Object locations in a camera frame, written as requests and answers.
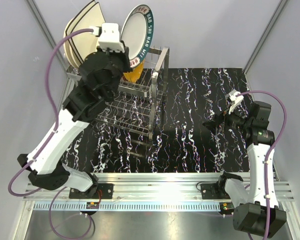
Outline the orange dotted plate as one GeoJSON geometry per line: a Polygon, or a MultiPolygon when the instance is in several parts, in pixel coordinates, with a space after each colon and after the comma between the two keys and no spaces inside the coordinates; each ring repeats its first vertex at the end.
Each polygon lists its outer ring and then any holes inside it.
{"type": "Polygon", "coordinates": [[[138,81],[138,79],[141,77],[141,74],[142,74],[143,69],[144,69],[144,63],[145,63],[145,61],[142,61],[131,72],[124,73],[123,74],[123,80],[135,84],[138,81]]]}

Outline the white plate teal rim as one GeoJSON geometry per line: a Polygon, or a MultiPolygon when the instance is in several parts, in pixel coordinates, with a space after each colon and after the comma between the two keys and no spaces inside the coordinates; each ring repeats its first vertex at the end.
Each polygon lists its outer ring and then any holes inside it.
{"type": "Polygon", "coordinates": [[[124,21],[121,40],[129,48],[129,62],[132,69],[146,58],[154,36],[154,15],[146,4],[133,8],[124,21]]]}

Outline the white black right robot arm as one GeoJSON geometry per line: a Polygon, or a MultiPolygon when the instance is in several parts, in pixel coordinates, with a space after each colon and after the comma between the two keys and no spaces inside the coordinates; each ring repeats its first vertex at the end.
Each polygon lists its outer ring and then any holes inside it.
{"type": "Polygon", "coordinates": [[[287,214],[280,209],[275,194],[273,156],[276,137],[268,130],[271,109],[270,104],[255,101],[247,117],[240,117],[228,108],[203,123],[213,134],[220,125],[241,132],[248,154],[250,183],[246,189],[241,176],[224,172],[217,182],[200,185],[202,192],[230,198],[235,230],[265,239],[272,238],[287,221],[287,214]]]}

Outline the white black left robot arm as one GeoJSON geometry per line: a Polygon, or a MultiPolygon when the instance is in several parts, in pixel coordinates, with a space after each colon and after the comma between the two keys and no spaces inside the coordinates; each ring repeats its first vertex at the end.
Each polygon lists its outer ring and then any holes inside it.
{"type": "Polygon", "coordinates": [[[78,85],[63,102],[55,125],[29,154],[20,154],[19,164],[29,171],[28,179],[38,189],[68,187],[91,199],[98,192],[98,178],[62,163],[61,157],[73,140],[114,100],[124,73],[131,72],[129,48],[89,54],[78,69],[78,85]]]}

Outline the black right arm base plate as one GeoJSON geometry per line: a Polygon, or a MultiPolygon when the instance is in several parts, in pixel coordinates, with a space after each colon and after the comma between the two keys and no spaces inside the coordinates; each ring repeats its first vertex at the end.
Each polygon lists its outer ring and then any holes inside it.
{"type": "Polygon", "coordinates": [[[229,200],[230,196],[217,183],[201,183],[201,198],[203,200],[229,200]]]}

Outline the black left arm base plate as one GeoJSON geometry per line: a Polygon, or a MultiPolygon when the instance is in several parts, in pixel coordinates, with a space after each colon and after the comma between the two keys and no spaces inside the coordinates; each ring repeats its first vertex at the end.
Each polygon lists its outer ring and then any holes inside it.
{"type": "Polygon", "coordinates": [[[88,199],[106,199],[111,200],[113,198],[114,184],[113,183],[98,183],[97,186],[93,186],[86,192],[81,192],[75,188],[71,188],[69,191],[70,199],[88,200],[88,199]]]}

